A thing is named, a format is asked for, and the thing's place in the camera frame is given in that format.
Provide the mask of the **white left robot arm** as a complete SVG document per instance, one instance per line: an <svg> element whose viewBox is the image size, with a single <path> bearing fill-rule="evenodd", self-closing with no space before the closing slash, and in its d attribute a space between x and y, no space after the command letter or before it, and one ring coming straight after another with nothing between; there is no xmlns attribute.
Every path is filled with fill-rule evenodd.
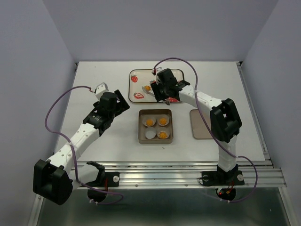
<svg viewBox="0 0 301 226"><path fill-rule="evenodd" d="M109 92L104 83L96 88L94 94L97 101L75 134L68 138L62 132L56 132L65 138L65 145L47 160L38 160L34 165L33 192L58 205L64 204L80 186L100 194L99 198L89 200L95 205L105 205L106 196L115 195L115 192L95 189L90 185L107 185L103 165L88 161L79 168L77 160L130 106L118 89Z"/></svg>

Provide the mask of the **metal food tongs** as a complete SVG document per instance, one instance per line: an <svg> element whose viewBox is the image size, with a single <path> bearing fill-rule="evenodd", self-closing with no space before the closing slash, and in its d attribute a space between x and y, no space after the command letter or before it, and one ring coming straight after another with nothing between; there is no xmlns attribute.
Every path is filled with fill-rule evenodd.
<svg viewBox="0 0 301 226"><path fill-rule="evenodd" d="M142 87L142 90L144 93L151 95L152 97L155 97L155 95L151 91L148 91L145 87ZM160 102L165 103L166 105L170 105L170 101L168 99L160 100Z"/></svg>

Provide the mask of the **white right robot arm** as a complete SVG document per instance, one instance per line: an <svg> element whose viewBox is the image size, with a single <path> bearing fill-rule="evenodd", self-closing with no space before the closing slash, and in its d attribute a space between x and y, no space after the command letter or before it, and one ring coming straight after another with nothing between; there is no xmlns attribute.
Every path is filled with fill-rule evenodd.
<svg viewBox="0 0 301 226"><path fill-rule="evenodd" d="M189 82L178 81L171 69L153 69L156 80L151 88L156 101L175 98L198 109L202 118L208 117L212 138L217 142L219 159L215 171L202 171L203 186L242 186L244 178L236 161L236 141L242 126L232 99L220 100L195 89Z"/></svg>

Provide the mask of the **orange swirl cookie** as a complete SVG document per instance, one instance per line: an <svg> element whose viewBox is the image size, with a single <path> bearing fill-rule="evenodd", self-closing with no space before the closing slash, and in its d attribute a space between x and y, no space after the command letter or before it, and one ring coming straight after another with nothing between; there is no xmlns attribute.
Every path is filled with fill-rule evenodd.
<svg viewBox="0 0 301 226"><path fill-rule="evenodd" d="M150 86L145 86L144 87L147 91L150 91L151 90L151 87Z"/></svg>
<svg viewBox="0 0 301 226"><path fill-rule="evenodd" d="M164 132L164 131L160 132L158 134L158 136L159 136L160 139L166 139L166 138L168 138L168 134L166 132Z"/></svg>
<svg viewBox="0 0 301 226"><path fill-rule="evenodd" d="M166 126L169 123L169 119L166 117L159 118L158 123L161 126Z"/></svg>
<svg viewBox="0 0 301 226"><path fill-rule="evenodd" d="M145 121L145 125L148 126L148 127L151 127L154 125L154 121L152 119L147 119Z"/></svg>

